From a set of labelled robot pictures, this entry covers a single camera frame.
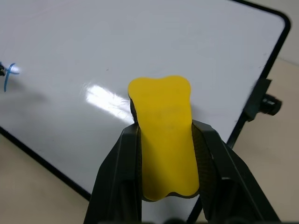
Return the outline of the black-framed whiteboard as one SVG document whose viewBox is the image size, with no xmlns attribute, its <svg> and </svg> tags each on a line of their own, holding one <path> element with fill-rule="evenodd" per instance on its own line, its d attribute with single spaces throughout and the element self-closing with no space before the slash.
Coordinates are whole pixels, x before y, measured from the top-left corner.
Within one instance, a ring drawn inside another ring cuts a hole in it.
<svg viewBox="0 0 299 224">
<path fill-rule="evenodd" d="M 232 143 L 290 29 L 243 0 L 0 0 L 0 133 L 88 197 L 130 81 L 187 78 L 193 118 Z"/>
</svg>

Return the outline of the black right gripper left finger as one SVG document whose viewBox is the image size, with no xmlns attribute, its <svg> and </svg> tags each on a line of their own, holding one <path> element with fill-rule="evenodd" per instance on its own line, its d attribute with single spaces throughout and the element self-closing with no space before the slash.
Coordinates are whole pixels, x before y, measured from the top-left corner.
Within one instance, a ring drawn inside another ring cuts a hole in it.
<svg viewBox="0 0 299 224">
<path fill-rule="evenodd" d="M 136 224 L 142 221 L 140 128 L 123 129 L 101 164 L 84 224 Z"/>
</svg>

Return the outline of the black stand knob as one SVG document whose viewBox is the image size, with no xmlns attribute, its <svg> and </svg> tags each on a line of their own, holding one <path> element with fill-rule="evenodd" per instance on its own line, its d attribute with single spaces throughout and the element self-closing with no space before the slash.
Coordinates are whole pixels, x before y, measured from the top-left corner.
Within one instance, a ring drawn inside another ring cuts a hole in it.
<svg viewBox="0 0 299 224">
<path fill-rule="evenodd" d="M 265 94 L 260 104 L 260 112 L 271 116 L 276 115 L 282 106 L 282 101 L 276 97 Z"/>
</svg>

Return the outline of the black whiteboard stand bracket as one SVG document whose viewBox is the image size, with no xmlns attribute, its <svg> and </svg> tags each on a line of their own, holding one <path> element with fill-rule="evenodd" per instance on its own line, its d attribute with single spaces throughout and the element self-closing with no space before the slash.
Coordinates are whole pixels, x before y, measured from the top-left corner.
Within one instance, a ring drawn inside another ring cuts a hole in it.
<svg viewBox="0 0 299 224">
<path fill-rule="evenodd" d="M 260 111 L 260 105 L 262 100 L 271 84 L 269 79 L 258 79 L 251 95 L 243 109 L 243 113 L 246 116 L 246 121 L 251 122 L 255 119 L 256 115 Z"/>
</svg>

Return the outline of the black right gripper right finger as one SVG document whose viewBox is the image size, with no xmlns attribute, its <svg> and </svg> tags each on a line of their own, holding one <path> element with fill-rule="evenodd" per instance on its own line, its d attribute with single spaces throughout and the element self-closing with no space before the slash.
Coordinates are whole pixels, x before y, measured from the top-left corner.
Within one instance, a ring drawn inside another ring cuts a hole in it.
<svg viewBox="0 0 299 224">
<path fill-rule="evenodd" d="M 280 219 L 246 163 L 210 125 L 193 120 L 199 199 L 212 224 L 269 224 Z"/>
</svg>

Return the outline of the yellow whiteboard eraser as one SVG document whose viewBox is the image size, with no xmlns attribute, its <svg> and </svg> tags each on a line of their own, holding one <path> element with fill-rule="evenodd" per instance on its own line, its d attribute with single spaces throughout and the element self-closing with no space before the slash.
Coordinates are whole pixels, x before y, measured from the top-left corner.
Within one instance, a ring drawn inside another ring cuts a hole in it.
<svg viewBox="0 0 299 224">
<path fill-rule="evenodd" d="M 181 76 L 140 77 L 129 83 L 128 95 L 140 127 L 143 196 L 148 201 L 193 197 L 199 174 L 189 81 Z"/>
</svg>

